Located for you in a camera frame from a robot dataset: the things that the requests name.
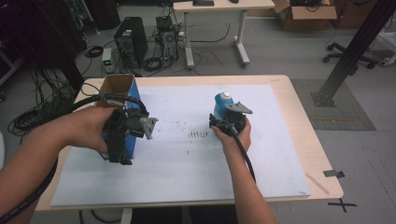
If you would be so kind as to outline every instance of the cardboard box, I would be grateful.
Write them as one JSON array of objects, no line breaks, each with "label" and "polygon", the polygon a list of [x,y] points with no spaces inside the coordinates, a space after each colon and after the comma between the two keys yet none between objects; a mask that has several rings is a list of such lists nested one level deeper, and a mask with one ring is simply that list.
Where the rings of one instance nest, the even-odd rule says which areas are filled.
[{"label": "cardboard box", "polygon": [[[140,94],[134,80],[133,74],[122,74],[122,75],[108,75],[105,77],[105,80],[102,84],[102,87],[99,90],[101,93],[112,93],[112,94],[123,94],[130,95],[134,98],[140,99]],[[130,102],[122,102],[123,105],[126,105],[127,108],[138,107],[138,105],[130,103]],[[96,106],[101,107],[117,107],[118,109],[122,109],[123,106],[115,106],[105,104],[104,102],[97,102]],[[131,159],[134,156],[134,145],[136,143],[136,137],[128,135],[125,137],[125,146],[127,149],[128,157]]]},{"label": "cardboard box", "polygon": [[359,29],[370,14],[377,0],[333,0],[337,20],[331,21],[337,29]]},{"label": "cardboard box", "polygon": [[273,8],[268,9],[253,9],[247,12],[248,16],[252,17],[275,17],[276,13]]},{"label": "cardboard box", "polygon": [[323,0],[318,7],[292,7],[288,0],[273,0],[276,20],[287,31],[321,30],[327,20],[337,19],[335,7]]}]

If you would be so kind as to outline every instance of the metal pole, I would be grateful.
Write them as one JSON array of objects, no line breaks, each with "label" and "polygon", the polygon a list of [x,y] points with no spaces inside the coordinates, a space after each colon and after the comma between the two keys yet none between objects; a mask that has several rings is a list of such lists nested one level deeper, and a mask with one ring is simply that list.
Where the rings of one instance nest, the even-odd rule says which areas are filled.
[{"label": "metal pole", "polygon": [[378,0],[361,28],[353,37],[341,59],[319,92],[312,93],[316,106],[334,106],[332,98],[353,66],[368,49],[396,9],[396,0]]}]

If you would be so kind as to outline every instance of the forearm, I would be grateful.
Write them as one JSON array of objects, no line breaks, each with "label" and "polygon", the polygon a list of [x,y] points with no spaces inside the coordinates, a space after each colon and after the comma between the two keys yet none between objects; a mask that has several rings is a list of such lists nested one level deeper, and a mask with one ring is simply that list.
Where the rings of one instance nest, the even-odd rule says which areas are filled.
[{"label": "forearm", "polygon": [[276,223],[276,219],[251,177],[241,153],[237,150],[228,150],[226,159],[233,181],[238,223]]},{"label": "forearm", "polygon": [[49,123],[33,130],[0,171],[0,216],[23,202],[48,175],[59,152],[66,146],[64,130],[58,129]]}]

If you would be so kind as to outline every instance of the floor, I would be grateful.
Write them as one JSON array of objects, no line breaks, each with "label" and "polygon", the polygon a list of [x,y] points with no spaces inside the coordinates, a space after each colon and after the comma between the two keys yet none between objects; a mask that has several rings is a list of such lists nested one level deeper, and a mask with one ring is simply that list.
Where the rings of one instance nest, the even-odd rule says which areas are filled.
[{"label": "floor", "polygon": [[[131,10],[121,8],[120,14],[128,15]],[[147,24],[147,35],[153,28]],[[219,43],[193,43],[197,64],[194,70],[186,69],[185,61],[181,61],[158,74],[143,70],[139,73],[143,77],[282,74],[289,78],[326,79],[337,63],[337,60],[328,63],[321,61],[327,54],[326,44],[337,41],[347,45],[356,32],[335,31],[330,25],[317,32],[284,32],[273,18],[249,18],[244,43],[251,64],[242,68],[236,50],[232,47],[233,34],[237,33],[237,28],[237,24],[232,24],[230,33]],[[87,34],[88,45],[104,45],[112,40],[114,32],[109,30],[99,35]],[[191,29],[191,35],[196,40],[216,40],[226,32],[225,25],[214,24]],[[379,57],[384,52],[387,53],[380,43],[375,43],[369,53]],[[89,62],[82,54],[76,59],[80,71],[84,71]],[[84,77],[104,75],[100,58],[97,58],[93,59]],[[373,70],[361,63],[358,72],[346,79],[346,84],[376,131],[316,133],[333,169],[343,171],[346,175],[339,179],[344,189],[343,202],[357,206],[346,206],[345,212],[342,206],[328,205],[340,203],[338,200],[271,203],[281,224],[391,224],[396,221],[396,63],[378,66]],[[0,88],[7,94],[7,99],[0,103],[0,131],[5,139],[7,161],[17,150],[20,141],[19,137],[7,131],[7,126],[16,116],[35,105],[35,86],[28,68],[23,67]],[[121,210],[97,210],[96,213],[111,220],[120,218]],[[85,223],[100,223],[89,211],[83,211],[83,216]],[[35,213],[31,223],[78,223],[78,211]]]}]

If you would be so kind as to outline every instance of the white table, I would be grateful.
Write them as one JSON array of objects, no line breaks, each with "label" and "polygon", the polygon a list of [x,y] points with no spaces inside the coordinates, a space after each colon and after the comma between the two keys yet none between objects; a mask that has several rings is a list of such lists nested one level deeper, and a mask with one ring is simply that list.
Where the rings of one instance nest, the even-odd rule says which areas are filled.
[{"label": "white table", "polygon": [[246,16],[250,9],[267,9],[274,8],[275,5],[271,0],[240,0],[238,4],[231,3],[229,0],[214,0],[213,7],[195,7],[192,2],[174,3],[174,9],[177,12],[184,13],[184,27],[186,37],[186,61],[187,67],[194,67],[194,60],[191,49],[191,24],[211,24],[211,23],[231,23],[239,22],[238,36],[235,37],[239,55],[242,59],[242,66],[250,64],[248,54],[242,43]]},{"label": "white table", "polygon": [[[90,83],[100,86],[101,78],[90,79]],[[290,80],[285,76],[232,76],[232,77],[141,77],[137,80],[140,87],[161,86],[199,86],[199,85],[233,85],[233,84],[266,84],[274,91],[281,114],[289,130],[291,141],[304,170],[306,182],[310,188],[310,196],[277,197],[267,199],[275,201],[338,199],[343,195],[343,190],[338,179],[326,177],[323,171],[331,170],[329,160],[318,141],[318,138],[307,118],[304,109],[292,87]],[[50,205],[60,179],[64,162],[70,152],[70,147],[65,148],[60,155],[58,170],[48,189],[41,196],[37,211],[61,209],[86,209],[86,208],[114,208],[114,207],[147,207],[191,204],[225,204],[226,202],[181,202],[181,203],[134,203],[134,204],[94,204],[79,206],[52,206]]]}]

